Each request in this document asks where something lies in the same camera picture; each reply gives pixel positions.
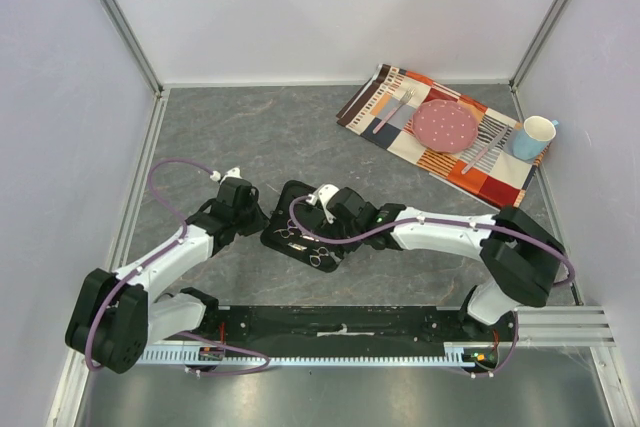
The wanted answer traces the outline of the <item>black zipper tool case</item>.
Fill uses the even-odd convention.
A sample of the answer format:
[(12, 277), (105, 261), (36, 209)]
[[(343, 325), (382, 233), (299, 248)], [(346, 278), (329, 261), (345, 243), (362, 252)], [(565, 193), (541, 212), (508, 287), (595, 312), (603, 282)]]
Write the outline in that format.
[(314, 187), (298, 180), (287, 181), (278, 202), (271, 211), (267, 227), (260, 235), (261, 243), (276, 252), (321, 272), (335, 271), (346, 252), (340, 245), (321, 242), (301, 232), (289, 215), (289, 206), (296, 198), (311, 194)]

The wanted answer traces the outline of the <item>silver hair scissors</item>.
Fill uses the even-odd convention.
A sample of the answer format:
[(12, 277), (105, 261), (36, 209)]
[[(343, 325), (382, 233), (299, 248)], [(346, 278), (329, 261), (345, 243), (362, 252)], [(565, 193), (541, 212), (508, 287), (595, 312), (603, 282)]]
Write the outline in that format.
[(296, 243), (288, 243), (287, 246), (296, 252), (305, 254), (307, 257), (306, 263), (314, 268), (320, 267), (325, 258), (331, 257), (331, 252), (324, 246), (306, 247)]

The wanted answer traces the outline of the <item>silver thinning scissors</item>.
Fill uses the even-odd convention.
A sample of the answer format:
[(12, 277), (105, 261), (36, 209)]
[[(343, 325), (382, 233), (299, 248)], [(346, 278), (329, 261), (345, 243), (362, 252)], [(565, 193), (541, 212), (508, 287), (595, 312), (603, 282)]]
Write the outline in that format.
[(301, 233), (301, 231), (296, 227), (295, 223), (289, 219), (285, 226), (283, 228), (279, 228), (275, 230), (276, 234), (279, 234), (281, 238), (283, 239), (289, 239), (289, 238), (302, 238), (302, 239), (306, 239), (312, 242), (316, 242), (316, 239), (310, 237), (310, 236), (306, 236), (303, 235)]

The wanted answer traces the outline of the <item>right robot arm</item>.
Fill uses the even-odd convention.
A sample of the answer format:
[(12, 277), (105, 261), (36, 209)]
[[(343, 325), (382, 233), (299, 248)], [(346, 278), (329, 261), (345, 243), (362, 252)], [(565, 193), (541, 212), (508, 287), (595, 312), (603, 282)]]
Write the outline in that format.
[(320, 187), (318, 195), (327, 222), (348, 246), (430, 250), (482, 262), (490, 279), (472, 289), (457, 318), (469, 340), (483, 339), (520, 306), (544, 307), (552, 288), (575, 278), (564, 246), (513, 206), (496, 214), (459, 216), (394, 203), (377, 208), (354, 190), (331, 184)]

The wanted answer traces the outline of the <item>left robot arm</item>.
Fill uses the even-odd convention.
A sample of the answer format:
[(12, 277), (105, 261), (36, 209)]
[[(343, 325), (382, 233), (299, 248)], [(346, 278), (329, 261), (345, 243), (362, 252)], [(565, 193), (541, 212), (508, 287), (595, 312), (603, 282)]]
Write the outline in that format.
[(65, 333), (66, 345), (83, 354), (92, 371), (124, 373), (147, 346), (179, 333), (211, 339), (220, 325), (211, 310), (216, 299), (195, 289), (168, 300), (160, 296), (237, 237), (256, 234), (267, 224), (258, 189), (241, 178), (224, 179), (217, 195), (161, 245), (114, 272), (95, 269), (85, 277)]

